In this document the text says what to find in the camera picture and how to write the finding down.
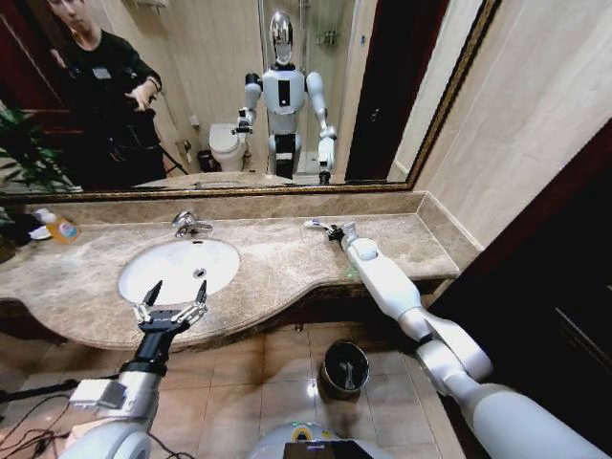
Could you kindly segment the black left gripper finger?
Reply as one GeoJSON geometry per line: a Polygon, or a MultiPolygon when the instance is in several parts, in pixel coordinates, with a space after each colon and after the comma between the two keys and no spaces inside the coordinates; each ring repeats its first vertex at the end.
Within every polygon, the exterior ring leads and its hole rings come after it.
{"type": "Polygon", "coordinates": [[[176,315],[177,323],[194,324],[208,311],[206,306],[208,298],[208,282],[204,280],[196,294],[194,301],[176,315]]]}
{"type": "Polygon", "coordinates": [[[132,305],[133,312],[138,323],[148,323],[152,321],[148,309],[152,307],[160,293],[163,282],[159,280],[144,296],[143,300],[132,305]]]}

